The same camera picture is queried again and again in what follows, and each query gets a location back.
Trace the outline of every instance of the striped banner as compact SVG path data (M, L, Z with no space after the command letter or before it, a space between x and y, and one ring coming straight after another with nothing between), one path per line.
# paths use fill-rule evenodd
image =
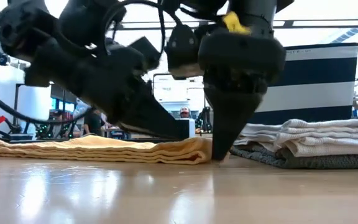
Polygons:
M358 44L287 47L285 70L249 123L350 119Z

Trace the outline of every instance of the folded cloth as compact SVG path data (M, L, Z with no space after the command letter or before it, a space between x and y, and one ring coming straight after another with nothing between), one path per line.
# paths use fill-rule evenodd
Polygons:
M235 146L257 142L271 152L288 148L295 157L358 154L358 119L283 125L248 124Z
M189 138L180 142L129 142L86 136L64 142L9 144L0 141L0 157L78 161L146 162L195 165L211 160L212 141Z
M230 153L282 169L358 169L358 155L295 157L287 148L273 153L260 144L235 146Z

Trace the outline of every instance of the white wall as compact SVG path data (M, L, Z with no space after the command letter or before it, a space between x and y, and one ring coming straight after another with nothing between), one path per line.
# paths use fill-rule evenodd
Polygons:
M23 83L24 72L11 66L0 66L0 99L10 107L14 107L16 83ZM50 87L34 88L21 86L17 110L27 116L47 119L50 108ZM0 116L5 116L10 122L13 117L2 109ZM1 131L8 131L6 124L0 126Z

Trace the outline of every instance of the table surface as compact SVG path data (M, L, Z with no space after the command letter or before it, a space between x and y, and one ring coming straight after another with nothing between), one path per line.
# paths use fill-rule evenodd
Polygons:
M0 158L0 223L358 224L358 170Z

